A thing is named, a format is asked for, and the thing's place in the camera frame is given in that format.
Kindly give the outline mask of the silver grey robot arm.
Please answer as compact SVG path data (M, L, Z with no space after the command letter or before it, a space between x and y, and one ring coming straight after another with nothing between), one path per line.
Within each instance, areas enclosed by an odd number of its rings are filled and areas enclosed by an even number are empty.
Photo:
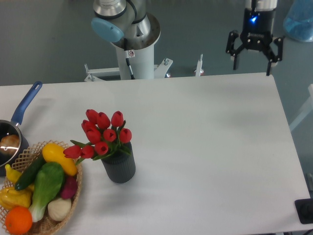
M242 31L229 32L225 51L233 59L233 69L244 50L262 52L267 60L266 75L283 59L283 37L272 34L277 8L275 0L247 0ZM146 11L144 0L96 0L93 31L116 48L122 80L167 77L172 60L165 58L154 65L154 44L160 37L157 19Z

